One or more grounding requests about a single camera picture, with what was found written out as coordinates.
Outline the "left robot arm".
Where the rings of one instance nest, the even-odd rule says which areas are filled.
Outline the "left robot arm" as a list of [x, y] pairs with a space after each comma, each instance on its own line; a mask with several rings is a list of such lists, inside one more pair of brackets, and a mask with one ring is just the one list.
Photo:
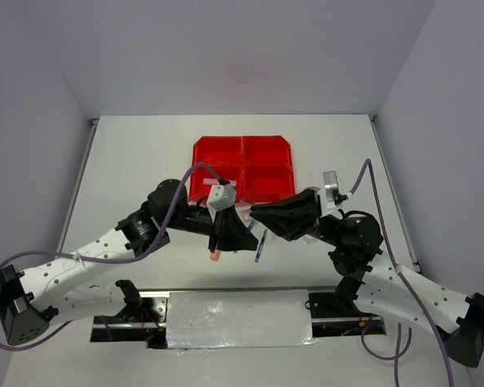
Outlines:
[[221, 181], [211, 187], [205, 205], [191, 205], [185, 182], [167, 179], [138, 210], [76, 251], [53, 254], [48, 263], [22, 270], [7, 260], [0, 267], [4, 346], [12, 351], [30, 348], [50, 327], [91, 315], [137, 319], [145, 307], [132, 281], [101, 286], [94, 280], [169, 244], [168, 229], [207, 236], [211, 253], [256, 251], [257, 238], [236, 213], [235, 199], [235, 189]]

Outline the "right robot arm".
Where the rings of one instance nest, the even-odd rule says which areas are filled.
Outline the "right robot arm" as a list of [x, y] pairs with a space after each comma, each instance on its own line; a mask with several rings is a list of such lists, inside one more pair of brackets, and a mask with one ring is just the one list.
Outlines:
[[476, 368], [484, 352], [484, 296], [439, 285], [382, 250], [384, 235], [371, 214], [323, 214], [311, 189], [275, 203], [254, 205], [250, 215], [287, 241], [305, 235], [333, 246], [328, 256], [342, 279], [334, 292], [343, 315], [375, 314], [417, 331], [438, 333], [447, 355]]

